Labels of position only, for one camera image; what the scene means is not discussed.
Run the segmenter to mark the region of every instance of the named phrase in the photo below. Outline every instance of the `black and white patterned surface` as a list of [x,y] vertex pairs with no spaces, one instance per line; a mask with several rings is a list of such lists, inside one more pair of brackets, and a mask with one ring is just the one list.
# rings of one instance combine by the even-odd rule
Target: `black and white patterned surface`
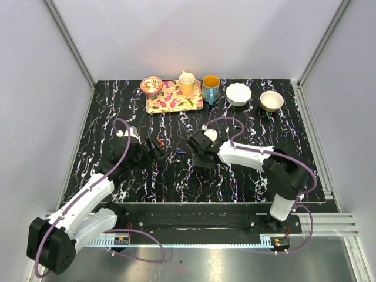
[[[243,107],[230,106],[223,96],[231,83],[244,83],[252,90],[251,101]],[[241,120],[245,134],[236,141],[256,146],[271,146],[288,142],[296,147],[302,161],[317,175],[303,121],[289,80],[221,80],[221,97],[210,110],[207,103],[199,111],[149,115],[145,111],[145,96],[139,89],[140,81],[100,81],[86,120],[75,164],[63,201],[68,201],[94,173],[102,156],[110,154],[116,144],[112,121],[123,118],[138,128],[141,137],[164,140],[167,160],[149,164],[128,172],[120,189],[114,192],[116,202],[264,202],[272,201],[267,192],[268,180],[264,173],[246,167],[218,165],[204,173],[195,172],[192,151],[187,138],[198,128],[220,116]],[[259,98],[265,90],[282,94],[285,105],[272,114],[271,120],[260,107]],[[232,121],[213,125],[222,139],[232,137],[239,130]],[[187,155],[178,155],[181,149]],[[170,160],[180,163],[170,164]],[[304,201],[324,202],[320,181],[315,191]]]

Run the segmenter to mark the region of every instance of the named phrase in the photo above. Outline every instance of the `mug handle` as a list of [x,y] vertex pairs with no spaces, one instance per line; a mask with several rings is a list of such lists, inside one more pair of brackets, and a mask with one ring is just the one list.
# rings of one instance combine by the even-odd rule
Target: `mug handle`
[[214,90],[209,89],[209,104],[212,105],[214,103]]

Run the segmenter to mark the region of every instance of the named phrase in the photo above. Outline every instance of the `blue mug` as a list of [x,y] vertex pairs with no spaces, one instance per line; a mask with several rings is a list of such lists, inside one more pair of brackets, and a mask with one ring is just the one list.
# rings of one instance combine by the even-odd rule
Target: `blue mug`
[[202,98],[212,105],[219,97],[219,78],[214,75],[205,76],[202,80]]

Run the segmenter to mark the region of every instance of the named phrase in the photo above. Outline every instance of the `gray wall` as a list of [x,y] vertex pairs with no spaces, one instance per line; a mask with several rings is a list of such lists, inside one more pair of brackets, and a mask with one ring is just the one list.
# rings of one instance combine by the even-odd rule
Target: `gray wall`
[[304,85],[345,211],[376,274],[376,2],[354,1]]
[[96,80],[296,80],[340,2],[55,0]]
[[0,1],[0,26],[0,280],[25,281],[29,224],[57,204],[90,89],[42,1]]

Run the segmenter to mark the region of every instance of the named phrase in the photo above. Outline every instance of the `purple tube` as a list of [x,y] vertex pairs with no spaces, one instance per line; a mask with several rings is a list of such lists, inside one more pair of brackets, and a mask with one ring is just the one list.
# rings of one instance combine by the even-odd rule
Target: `purple tube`
[[122,256],[122,257],[128,257],[130,259],[140,260],[140,261],[143,261],[144,263],[162,263],[166,260],[166,249],[162,246],[162,244],[157,239],[155,239],[149,233],[146,233],[146,232],[141,231],[141,230],[135,230],[135,229],[110,229],[110,230],[107,230],[105,233],[115,233],[115,232],[139,233],[139,234],[142,234],[142,235],[152,239],[160,247],[160,249],[162,251],[162,258],[160,258],[158,260],[147,260],[145,258],[131,256],[130,254],[117,253],[115,251],[112,252],[113,254],[116,254],[116,255]]
[[[247,150],[247,151],[251,151],[251,152],[256,152],[256,153],[261,153],[261,151],[260,151],[260,150],[257,150],[257,149],[252,149],[252,148],[242,147],[242,146],[235,146],[235,144],[234,144],[234,139],[235,139],[236,137],[242,135],[243,132],[244,132],[244,128],[245,128],[245,127],[244,127],[244,124],[243,124],[240,120],[237,120],[237,119],[235,119],[234,117],[227,117],[227,116],[225,116],[225,117],[218,117],[218,118],[216,118],[216,119],[213,119],[213,120],[207,122],[205,125],[208,126],[209,124],[211,124],[211,123],[213,123],[213,122],[216,122],[217,120],[223,120],[223,119],[229,119],[229,120],[232,120],[232,121],[234,121],[234,122],[237,122],[237,123],[240,124],[240,126],[241,126],[241,131],[240,131],[239,133],[235,134],[235,135],[230,139],[230,143],[231,143],[231,145],[232,145],[234,148],[236,148],[236,149],[241,149],[241,150]],[[307,240],[306,240],[306,241],[305,241],[300,247],[298,247],[298,248],[296,248],[296,249],[294,249],[294,250],[289,251],[289,253],[295,253],[295,252],[297,252],[297,251],[303,249],[303,248],[308,244],[308,242],[311,240],[311,238],[312,238],[312,234],[313,234],[313,217],[312,217],[312,214],[311,214],[311,212],[310,212],[310,210],[309,210],[308,207],[303,206],[302,204],[297,204],[298,201],[299,201],[299,196],[301,196],[301,195],[303,195],[303,194],[307,194],[307,193],[309,193],[309,192],[312,192],[312,191],[317,187],[317,178],[316,178],[316,175],[313,173],[313,171],[312,171],[312,170],[311,170],[306,164],[302,163],[301,161],[299,161],[299,160],[297,160],[297,159],[295,159],[295,158],[293,158],[293,157],[286,156],[286,155],[284,155],[284,154],[281,154],[281,153],[278,153],[278,152],[274,152],[274,151],[267,151],[267,150],[265,150],[264,153],[271,154],[271,155],[275,155],[275,156],[278,156],[278,157],[283,157],[283,158],[285,158],[285,159],[287,159],[287,160],[290,160],[290,161],[296,163],[297,165],[299,165],[299,166],[303,167],[304,169],[306,169],[306,171],[308,171],[308,173],[310,174],[310,176],[311,176],[312,179],[313,179],[313,185],[312,185],[312,187],[309,188],[307,191],[300,192],[300,193],[298,194],[296,200],[295,200],[294,205],[293,205],[293,209],[297,209],[297,208],[299,208],[299,207],[304,208],[304,209],[307,211],[307,213],[310,215],[310,219],[311,219],[311,231],[310,231],[310,234],[308,235]]]
[[[109,171],[107,172],[104,176],[102,176],[99,180],[95,181],[92,185],[90,185],[90,188],[93,188],[95,187],[98,183],[100,183],[103,179],[106,179],[115,169],[118,168],[118,166],[121,164],[121,162],[124,160],[125,156],[127,155],[127,152],[128,152],[128,149],[129,149],[129,146],[130,146],[130,128],[129,128],[129,125],[126,123],[125,120],[123,119],[115,119],[112,123],[112,126],[113,126],[113,129],[115,130],[115,132],[117,133],[118,132],[118,129],[116,128],[116,122],[117,121],[120,121],[122,122],[126,129],[127,129],[127,132],[128,132],[128,142],[127,142],[127,146],[124,150],[124,153],[122,155],[122,157],[120,158],[120,160],[114,165],[114,167]],[[66,215],[66,213],[72,208],[72,206],[74,206],[75,203],[77,203],[79,201],[79,199],[81,199],[87,192],[89,192],[90,189],[86,189],[84,192],[82,192],[74,201],[72,201],[68,207],[66,207],[66,209],[63,211],[63,216]],[[50,271],[47,271],[45,274],[41,274],[39,273],[39,270],[38,270],[38,265],[39,265],[39,259],[41,257],[41,252],[42,252],[42,249],[43,249],[43,246],[47,240],[47,237],[50,235],[51,231],[55,228],[55,226],[59,223],[59,221],[61,220],[62,218],[61,217],[58,217],[54,223],[52,223],[52,225],[50,226],[50,228],[48,228],[46,234],[43,236],[42,238],[42,241],[41,243],[39,244],[39,247],[38,247],[38,250],[36,251],[36,256],[35,256],[35,264],[34,264],[34,273],[35,273],[35,276],[37,276],[37,278],[44,278],[46,277]]]
[[[218,120],[223,120],[223,119],[228,119],[228,120],[232,120],[234,122],[237,122],[238,124],[240,124],[241,126],[241,131],[236,133],[231,139],[230,139],[230,143],[231,145],[236,148],[236,149],[241,149],[241,150],[247,150],[247,151],[251,151],[251,152],[256,152],[256,153],[261,153],[261,151],[257,150],[257,149],[252,149],[252,148],[248,148],[248,147],[242,147],[242,146],[235,146],[234,144],[234,139],[240,135],[242,135],[244,133],[244,124],[240,121],[240,120],[237,120],[235,119],[234,117],[228,117],[228,116],[224,116],[224,117],[218,117],[216,119],[213,119],[209,122],[207,122],[205,125],[208,126],[209,124],[213,123],[213,122],[216,122]],[[295,200],[295,203],[293,205],[293,209],[296,209],[296,205],[299,201],[299,196],[303,195],[303,194],[307,194],[309,192],[312,192],[316,187],[317,187],[317,178],[316,178],[316,175],[314,174],[314,172],[304,163],[302,163],[301,161],[293,158],[293,157],[290,157],[290,156],[286,156],[284,154],[281,154],[281,153],[278,153],[278,152],[274,152],[274,151],[264,151],[264,153],[267,153],[267,154],[271,154],[271,155],[275,155],[275,156],[278,156],[278,157],[283,157],[287,160],[290,160],[294,163],[296,163],[297,165],[303,167],[306,171],[308,171],[308,173],[310,174],[310,176],[312,177],[313,179],[313,185],[312,187],[310,187],[308,190],[306,191],[303,191],[303,192],[300,192],[297,196],[297,199]]]

